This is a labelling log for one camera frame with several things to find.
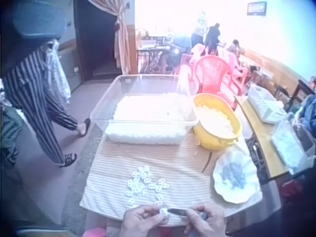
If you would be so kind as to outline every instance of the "yellow bowl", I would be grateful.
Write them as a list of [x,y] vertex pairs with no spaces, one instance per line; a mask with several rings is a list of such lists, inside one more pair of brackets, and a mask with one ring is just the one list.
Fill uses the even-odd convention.
[[206,105],[211,109],[217,109],[224,114],[231,120],[234,136],[230,138],[220,137],[218,135],[214,135],[202,126],[201,122],[199,121],[197,125],[194,126],[194,132],[197,135],[200,144],[209,150],[218,151],[225,149],[226,147],[231,146],[236,141],[238,141],[238,137],[241,134],[241,124],[239,119],[234,114],[232,108],[225,102],[222,98],[212,95],[201,93],[197,94],[194,97],[194,104],[195,106]]

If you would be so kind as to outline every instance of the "television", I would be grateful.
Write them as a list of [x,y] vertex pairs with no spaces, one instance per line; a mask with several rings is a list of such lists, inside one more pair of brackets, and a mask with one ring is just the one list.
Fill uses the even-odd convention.
[[248,16],[265,16],[267,14],[267,2],[258,1],[248,3],[247,15]]

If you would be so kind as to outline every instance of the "beige curtain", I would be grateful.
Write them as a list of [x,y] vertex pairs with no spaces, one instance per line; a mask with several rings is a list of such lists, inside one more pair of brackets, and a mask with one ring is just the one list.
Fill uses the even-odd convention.
[[118,17],[119,30],[115,32],[114,56],[117,61],[117,67],[122,69],[123,75],[128,74],[130,71],[130,60],[123,0],[89,0],[89,2],[100,10]]

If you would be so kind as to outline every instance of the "slipper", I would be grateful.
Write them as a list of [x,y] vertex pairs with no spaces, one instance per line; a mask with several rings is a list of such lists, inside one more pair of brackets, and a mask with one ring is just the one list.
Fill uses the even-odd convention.
[[75,163],[75,161],[77,160],[77,154],[76,153],[70,153],[65,155],[65,163],[64,165],[60,166],[61,168],[64,167],[68,167],[70,165],[72,165],[73,163]]
[[91,125],[91,119],[90,119],[90,118],[87,118],[87,119],[84,121],[84,123],[85,123],[85,132],[84,132],[84,134],[83,134],[81,137],[84,137],[85,135],[87,135],[88,130],[89,130],[89,127],[90,127],[90,125]]

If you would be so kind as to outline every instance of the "striped pajama pants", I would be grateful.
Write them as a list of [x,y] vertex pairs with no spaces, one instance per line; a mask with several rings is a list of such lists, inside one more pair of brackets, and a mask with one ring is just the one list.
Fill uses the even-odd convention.
[[63,165],[64,156],[52,121],[69,130],[75,130],[78,122],[50,93],[46,73],[42,52],[35,51],[2,78],[4,92],[13,107],[22,110],[47,156],[55,164]]

